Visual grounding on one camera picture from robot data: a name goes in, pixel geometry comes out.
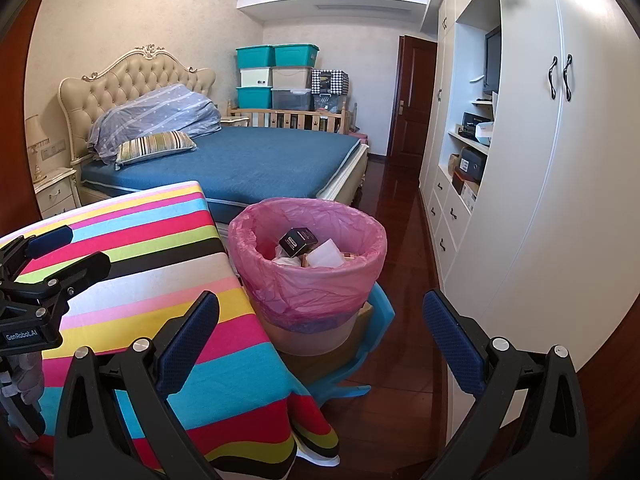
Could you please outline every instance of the screw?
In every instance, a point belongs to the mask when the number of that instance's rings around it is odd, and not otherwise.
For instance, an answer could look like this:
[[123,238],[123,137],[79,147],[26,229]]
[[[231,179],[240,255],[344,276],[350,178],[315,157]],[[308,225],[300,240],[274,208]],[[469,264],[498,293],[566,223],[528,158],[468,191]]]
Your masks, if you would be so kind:
[[83,357],[87,357],[89,355],[89,349],[86,346],[81,346],[74,352],[74,355],[77,359],[82,359]]
[[569,351],[564,346],[556,346],[554,348],[554,352],[558,357],[567,357],[569,355]]
[[495,338],[492,345],[496,350],[499,350],[500,352],[504,352],[505,350],[509,349],[509,342],[506,339],[502,339],[501,337]]
[[133,349],[136,352],[144,352],[147,348],[149,348],[149,339],[138,339],[133,343]]

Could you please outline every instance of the black cabinet handle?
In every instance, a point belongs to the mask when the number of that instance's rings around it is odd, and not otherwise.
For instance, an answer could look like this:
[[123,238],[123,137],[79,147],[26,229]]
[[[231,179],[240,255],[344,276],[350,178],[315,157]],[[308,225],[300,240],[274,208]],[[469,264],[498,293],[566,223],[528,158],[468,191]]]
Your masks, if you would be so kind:
[[569,70],[569,65],[574,62],[574,56],[569,54],[566,57],[566,65],[564,66],[564,70],[562,71],[562,78],[564,78],[564,86],[566,88],[566,100],[571,102],[571,89],[569,88],[569,82],[567,81],[567,71]]
[[552,99],[556,98],[556,89],[554,88],[553,74],[554,74],[554,68],[556,67],[557,64],[558,64],[558,56],[554,56],[554,62],[551,64],[551,68],[549,69],[549,84],[551,85]]

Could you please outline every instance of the tufted headboard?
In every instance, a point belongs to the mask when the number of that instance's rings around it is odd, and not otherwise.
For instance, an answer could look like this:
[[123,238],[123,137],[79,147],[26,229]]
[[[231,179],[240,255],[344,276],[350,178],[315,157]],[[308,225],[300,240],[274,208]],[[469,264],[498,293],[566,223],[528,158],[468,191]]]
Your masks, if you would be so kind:
[[216,80],[210,68],[185,68],[164,48],[148,44],[130,50],[102,72],[60,83],[58,100],[69,130],[71,164],[91,158],[86,142],[98,117],[156,88],[182,83],[206,96]]

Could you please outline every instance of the air conditioning vent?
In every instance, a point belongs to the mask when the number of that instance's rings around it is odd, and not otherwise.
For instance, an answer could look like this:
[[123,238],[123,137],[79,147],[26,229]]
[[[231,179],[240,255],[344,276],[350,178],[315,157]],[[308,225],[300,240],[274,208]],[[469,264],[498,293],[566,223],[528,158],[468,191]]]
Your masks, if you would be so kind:
[[382,7],[374,5],[339,5],[339,4],[325,4],[316,5],[318,10],[370,10],[372,12],[385,12],[387,14],[396,14],[398,16],[406,16],[411,14],[409,9],[399,9],[397,7]]

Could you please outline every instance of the television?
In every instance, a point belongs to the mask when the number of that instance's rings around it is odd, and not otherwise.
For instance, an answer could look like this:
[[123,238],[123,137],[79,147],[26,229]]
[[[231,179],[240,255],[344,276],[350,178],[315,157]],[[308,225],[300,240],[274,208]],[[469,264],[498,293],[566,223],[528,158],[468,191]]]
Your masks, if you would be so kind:
[[502,29],[494,28],[484,38],[484,92],[498,93],[502,60]]

